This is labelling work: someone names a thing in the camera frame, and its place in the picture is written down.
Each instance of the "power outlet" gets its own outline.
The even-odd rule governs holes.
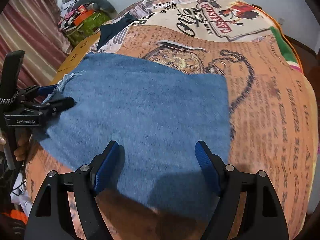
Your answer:
[[[278,23],[279,23],[280,25],[283,25],[283,23],[284,23],[284,19],[283,19],[283,18],[281,18],[281,17],[279,17],[279,18],[278,18]]]

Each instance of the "blue gripper pad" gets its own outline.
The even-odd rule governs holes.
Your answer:
[[[195,153],[196,153],[196,158],[202,170],[206,184],[208,185],[210,190],[212,190],[214,193],[220,196],[222,189],[219,183],[218,172],[216,171],[215,167],[211,163],[209,157],[207,156],[200,142],[196,143]]]
[[[107,157],[103,160],[95,176],[94,192],[98,194],[103,191],[110,181],[110,177],[119,158],[119,144],[114,143]]]

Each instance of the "metal screw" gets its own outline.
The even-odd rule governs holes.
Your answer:
[[[259,171],[258,173],[261,177],[265,177],[267,174],[265,171]]]
[[[56,171],[49,171],[48,176],[49,176],[49,177],[53,177],[53,176],[55,176],[56,174],[57,174]]]
[[[80,167],[81,171],[87,171],[89,169],[89,165],[85,164]]]
[[[228,165],[226,165],[226,170],[227,170],[227,171],[234,171],[235,168],[234,168],[234,166],[228,164]]]

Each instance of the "green fabric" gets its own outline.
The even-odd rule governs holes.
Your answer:
[[[272,31],[274,37],[276,38],[280,52],[281,52],[282,56],[285,58],[285,60],[298,63],[296,56],[294,55],[290,46],[282,38],[280,31],[275,27],[270,27],[270,30]]]

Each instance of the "pink curtain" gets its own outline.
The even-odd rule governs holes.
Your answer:
[[[56,0],[10,0],[0,15],[0,69],[10,51],[24,50],[18,87],[48,85],[71,52],[59,32]]]

